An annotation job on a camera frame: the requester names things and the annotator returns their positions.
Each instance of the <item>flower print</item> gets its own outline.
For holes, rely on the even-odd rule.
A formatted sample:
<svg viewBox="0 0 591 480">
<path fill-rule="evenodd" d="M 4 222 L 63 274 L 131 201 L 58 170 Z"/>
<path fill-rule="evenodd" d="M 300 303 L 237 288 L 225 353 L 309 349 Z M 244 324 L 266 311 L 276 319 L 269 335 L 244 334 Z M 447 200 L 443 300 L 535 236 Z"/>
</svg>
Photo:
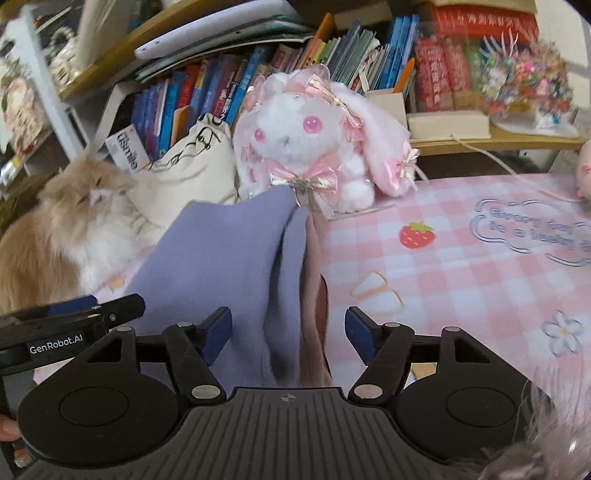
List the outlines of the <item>flower print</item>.
<svg viewBox="0 0 591 480">
<path fill-rule="evenodd" d="M 583 325 L 578 320 L 569 319 L 564 312 L 556 310 L 553 321 L 542 324 L 542 332 L 550 337 L 550 351 L 556 357 L 567 352 L 579 353 L 581 342 L 577 338 L 583 333 Z"/>
</svg>

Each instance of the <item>cloud-shaped outline print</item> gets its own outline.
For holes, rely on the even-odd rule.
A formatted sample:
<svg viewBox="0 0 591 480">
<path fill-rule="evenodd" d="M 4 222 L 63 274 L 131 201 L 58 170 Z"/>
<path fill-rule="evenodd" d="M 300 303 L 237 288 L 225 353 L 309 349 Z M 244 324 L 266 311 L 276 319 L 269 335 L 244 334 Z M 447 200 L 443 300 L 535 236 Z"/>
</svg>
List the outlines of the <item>cloud-shaped outline print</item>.
<svg viewBox="0 0 591 480">
<path fill-rule="evenodd" d="M 474 210 L 479 213 L 482 212 L 484 205 L 486 205 L 487 203 L 500 203 L 506 207 L 514 207 L 514 206 L 521 206 L 521 205 L 525 206 L 525 205 L 532 205 L 532 204 L 539 203 L 541 205 L 546 205 L 548 207 L 552 207 L 552 208 L 558 210 L 559 212 L 564 213 L 564 210 L 561 209 L 560 207 L 558 207 L 557 205 L 555 205 L 554 203 L 544 202 L 543 200 L 525 200 L 523 202 L 506 202 L 504 200 L 499 200 L 499 199 L 482 199 L 477 202 Z M 509 248 L 509 250 L 512 250 L 512 251 L 520 253 L 520 254 L 530 254 L 531 253 L 531 249 L 515 247 L 506 238 L 482 236 L 478 232 L 478 225 L 480 224 L 480 221 L 484 220 L 485 218 L 486 218 L 486 215 L 480 214 L 480 215 L 476 215 L 472 220 L 470 220 L 470 225 L 469 225 L 470 233 L 475 238 L 477 238 L 478 240 L 480 240 L 482 242 L 486 242 L 489 244 L 505 244 L 507 246 L 507 248 Z M 591 231 L 591 225 L 589 225 L 587 222 L 576 222 L 573 224 L 573 226 L 584 227 L 584 228 L 587 228 L 589 231 Z M 552 255 L 552 254 L 544 254 L 544 256 L 556 263 L 566 265 L 568 267 L 584 267 L 585 265 L 591 265 L 591 257 L 582 258 L 581 260 L 579 260 L 577 262 L 571 262 L 569 260 L 564 260 L 564 259 L 559 258 L 559 257 Z"/>
</svg>

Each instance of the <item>cat's white chest fur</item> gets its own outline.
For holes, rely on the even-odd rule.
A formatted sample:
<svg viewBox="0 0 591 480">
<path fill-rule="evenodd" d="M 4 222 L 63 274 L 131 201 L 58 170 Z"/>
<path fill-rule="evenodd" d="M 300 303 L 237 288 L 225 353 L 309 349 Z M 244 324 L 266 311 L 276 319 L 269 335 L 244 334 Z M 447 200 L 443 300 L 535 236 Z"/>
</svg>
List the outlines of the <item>cat's white chest fur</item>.
<svg viewBox="0 0 591 480">
<path fill-rule="evenodd" d="M 142 250 L 133 218 L 108 215 L 88 227 L 86 242 L 66 251 L 80 268 L 79 291 L 90 295 L 118 273 Z"/>
</svg>

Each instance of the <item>pink eye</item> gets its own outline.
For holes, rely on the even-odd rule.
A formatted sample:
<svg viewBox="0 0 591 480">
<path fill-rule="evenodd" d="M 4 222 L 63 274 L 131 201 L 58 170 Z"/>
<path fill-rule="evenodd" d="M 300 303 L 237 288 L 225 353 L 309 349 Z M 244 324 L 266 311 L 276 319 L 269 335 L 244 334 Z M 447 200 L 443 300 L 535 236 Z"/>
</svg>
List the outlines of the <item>pink eye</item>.
<svg viewBox="0 0 591 480">
<path fill-rule="evenodd" d="M 304 130 L 309 134 L 317 134 L 322 130 L 322 121 L 317 116 L 307 116 L 304 118 Z"/>
<path fill-rule="evenodd" d="M 259 143 L 263 143 L 265 141 L 265 133 L 260 128 L 257 128 L 255 131 L 255 140 Z"/>
</svg>

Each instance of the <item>orange and white cat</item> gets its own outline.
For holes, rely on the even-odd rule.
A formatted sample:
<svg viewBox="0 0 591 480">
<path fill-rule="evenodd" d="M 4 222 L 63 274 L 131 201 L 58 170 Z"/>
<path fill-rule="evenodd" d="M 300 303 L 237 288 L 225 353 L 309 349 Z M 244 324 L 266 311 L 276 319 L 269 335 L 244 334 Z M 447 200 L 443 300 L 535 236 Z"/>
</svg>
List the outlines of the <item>orange and white cat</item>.
<svg viewBox="0 0 591 480">
<path fill-rule="evenodd" d="M 134 184 L 88 158 L 52 178 L 0 240 L 0 314 L 92 294 L 126 268 L 142 250 Z"/>
</svg>

